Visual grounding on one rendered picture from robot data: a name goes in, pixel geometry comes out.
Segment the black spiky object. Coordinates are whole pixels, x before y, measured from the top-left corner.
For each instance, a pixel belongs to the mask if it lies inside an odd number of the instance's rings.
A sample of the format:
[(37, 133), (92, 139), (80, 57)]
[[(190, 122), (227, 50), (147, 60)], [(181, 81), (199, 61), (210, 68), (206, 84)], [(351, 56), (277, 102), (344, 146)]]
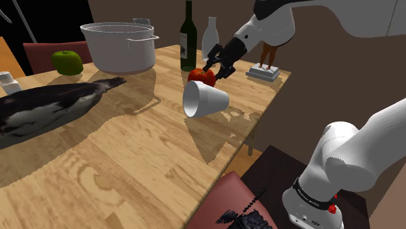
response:
[(246, 211), (259, 199), (267, 190), (263, 188), (258, 195), (256, 195), (251, 202), (244, 208), (242, 214), (238, 214), (230, 209), (226, 210), (215, 222), (216, 224), (230, 225), (226, 229), (273, 229), (273, 227), (260, 215), (259, 211), (253, 209), (252, 212)]

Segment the brown statue on grey base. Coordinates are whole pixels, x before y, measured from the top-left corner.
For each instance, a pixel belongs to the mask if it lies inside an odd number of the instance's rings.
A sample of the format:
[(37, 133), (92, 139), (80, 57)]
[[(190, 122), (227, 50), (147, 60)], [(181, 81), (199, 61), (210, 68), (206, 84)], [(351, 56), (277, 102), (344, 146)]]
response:
[(279, 68), (272, 66), (278, 47), (263, 44), (260, 62), (252, 66), (246, 75), (249, 77), (273, 82), (280, 74)]

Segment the dark robot stand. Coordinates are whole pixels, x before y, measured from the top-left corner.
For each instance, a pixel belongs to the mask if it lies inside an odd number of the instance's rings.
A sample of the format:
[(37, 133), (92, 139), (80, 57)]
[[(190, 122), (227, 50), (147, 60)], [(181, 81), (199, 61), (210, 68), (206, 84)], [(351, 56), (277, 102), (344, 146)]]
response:
[[(305, 168), (305, 164), (274, 146), (269, 146), (241, 178), (255, 195), (266, 190), (259, 202), (268, 211), (278, 229), (300, 229), (289, 220), (282, 204), (282, 194), (293, 185)], [(364, 198), (341, 190), (338, 192), (337, 206), (342, 211), (345, 229), (370, 229)]]

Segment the white pill bottle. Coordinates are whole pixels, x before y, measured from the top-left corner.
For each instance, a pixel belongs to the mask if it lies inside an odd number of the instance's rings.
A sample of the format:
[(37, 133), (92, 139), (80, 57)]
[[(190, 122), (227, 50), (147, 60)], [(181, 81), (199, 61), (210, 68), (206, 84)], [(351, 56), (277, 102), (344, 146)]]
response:
[(10, 72), (0, 72), (0, 85), (7, 95), (22, 91), (21, 85), (12, 77)]

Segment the red bell pepper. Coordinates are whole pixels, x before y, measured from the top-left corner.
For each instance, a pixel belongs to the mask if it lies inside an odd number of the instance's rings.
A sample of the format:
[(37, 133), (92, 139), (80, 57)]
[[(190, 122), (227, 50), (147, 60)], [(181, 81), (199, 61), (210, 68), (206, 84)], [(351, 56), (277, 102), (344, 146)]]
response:
[(210, 69), (204, 71), (201, 68), (195, 68), (189, 72), (187, 81), (201, 81), (206, 85), (214, 87), (216, 78), (215, 74)]

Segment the dark green wine bottle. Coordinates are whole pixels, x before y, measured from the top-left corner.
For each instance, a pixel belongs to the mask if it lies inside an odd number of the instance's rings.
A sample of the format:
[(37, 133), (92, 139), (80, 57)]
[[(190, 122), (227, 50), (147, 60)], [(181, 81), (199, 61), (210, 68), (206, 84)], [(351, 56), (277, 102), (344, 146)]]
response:
[(185, 21), (180, 29), (180, 68), (190, 72), (196, 68), (197, 29), (193, 23), (193, 3), (185, 2)]

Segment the green apple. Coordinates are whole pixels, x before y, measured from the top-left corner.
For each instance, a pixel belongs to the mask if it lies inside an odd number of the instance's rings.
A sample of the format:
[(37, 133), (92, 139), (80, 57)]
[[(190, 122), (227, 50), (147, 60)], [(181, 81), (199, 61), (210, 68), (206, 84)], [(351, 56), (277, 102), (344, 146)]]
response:
[(57, 51), (51, 55), (51, 62), (61, 75), (78, 75), (83, 71), (81, 57), (74, 51)]

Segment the dark red chair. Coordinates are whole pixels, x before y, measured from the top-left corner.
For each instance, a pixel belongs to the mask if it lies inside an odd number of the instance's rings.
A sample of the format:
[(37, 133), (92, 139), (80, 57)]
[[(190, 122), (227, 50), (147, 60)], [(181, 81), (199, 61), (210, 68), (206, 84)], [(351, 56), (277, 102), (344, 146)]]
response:
[(51, 55), (57, 51), (74, 51), (83, 64), (92, 62), (92, 57), (86, 41), (64, 43), (23, 43), (26, 56), (33, 74), (41, 74), (55, 70)]
[[(211, 189), (184, 229), (226, 229), (230, 223), (216, 224), (217, 219), (228, 209), (242, 214), (255, 196), (236, 172), (229, 172)], [(252, 212), (253, 209), (258, 210), (273, 229), (278, 229), (260, 201), (254, 203), (246, 213)]]

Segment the silver cooking pot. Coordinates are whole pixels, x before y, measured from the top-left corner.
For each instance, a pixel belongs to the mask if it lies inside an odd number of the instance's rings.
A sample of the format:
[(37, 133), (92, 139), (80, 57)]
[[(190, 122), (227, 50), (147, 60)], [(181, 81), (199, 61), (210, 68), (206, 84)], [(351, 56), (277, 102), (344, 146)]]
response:
[(80, 26), (97, 69), (112, 75), (139, 74), (156, 63), (154, 27), (103, 22)]

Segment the white foam cup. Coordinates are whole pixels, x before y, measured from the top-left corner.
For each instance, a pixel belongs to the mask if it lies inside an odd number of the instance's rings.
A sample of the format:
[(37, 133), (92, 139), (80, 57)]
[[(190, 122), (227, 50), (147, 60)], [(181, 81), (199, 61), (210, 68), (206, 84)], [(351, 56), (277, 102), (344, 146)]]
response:
[(183, 110), (189, 118), (199, 118), (227, 109), (229, 95), (201, 81), (190, 81), (183, 91)]

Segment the wooden table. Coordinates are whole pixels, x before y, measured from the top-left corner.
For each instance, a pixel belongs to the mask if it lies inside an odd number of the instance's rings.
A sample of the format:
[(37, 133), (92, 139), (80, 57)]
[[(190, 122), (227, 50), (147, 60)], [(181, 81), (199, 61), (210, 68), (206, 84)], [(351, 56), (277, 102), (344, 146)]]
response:
[(0, 229), (182, 229), (289, 73), (262, 81), (239, 61), (215, 85), (228, 108), (188, 118), (179, 50), (159, 48), (80, 119), (0, 150)]

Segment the black and white penguin figure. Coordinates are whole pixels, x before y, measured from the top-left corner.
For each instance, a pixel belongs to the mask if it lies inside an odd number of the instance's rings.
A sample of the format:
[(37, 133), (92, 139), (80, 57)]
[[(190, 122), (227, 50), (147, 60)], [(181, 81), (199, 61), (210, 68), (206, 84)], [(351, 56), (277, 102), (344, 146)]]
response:
[(108, 90), (124, 84), (123, 77), (93, 82), (46, 85), (0, 98), (0, 139), (25, 137), (71, 122), (89, 112)]

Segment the white glass bottle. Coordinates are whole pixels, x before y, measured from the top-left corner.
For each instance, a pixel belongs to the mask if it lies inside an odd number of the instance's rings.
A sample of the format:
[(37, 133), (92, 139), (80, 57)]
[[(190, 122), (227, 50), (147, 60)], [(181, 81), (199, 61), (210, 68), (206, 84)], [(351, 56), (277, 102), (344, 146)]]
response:
[(219, 43), (219, 34), (216, 28), (217, 18), (209, 17), (208, 26), (202, 37), (202, 60), (208, 60), (208, 53), (213, 49), (215, 44)]

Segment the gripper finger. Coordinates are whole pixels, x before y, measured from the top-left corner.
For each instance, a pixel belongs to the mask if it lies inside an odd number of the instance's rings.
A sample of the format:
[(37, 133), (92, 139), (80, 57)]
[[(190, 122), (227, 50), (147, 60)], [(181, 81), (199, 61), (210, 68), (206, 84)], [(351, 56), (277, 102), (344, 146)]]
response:
[(220, 63), (220, 68), (218, 73), (215, 75), (216, 80), (219, 79), (226, 79), (230, 75), (232, 75), (236, 69), (231, 65), (231, 66), (223, 66), (222, 63)]
[(212, 50), (208, 53), (208, 59), (206, 61), (205, 67), (203, 70), (207, 72), (215, 63), (219, 62), (217, 54), (223, 50), (223, 47), (220, 44), (215, 44)]

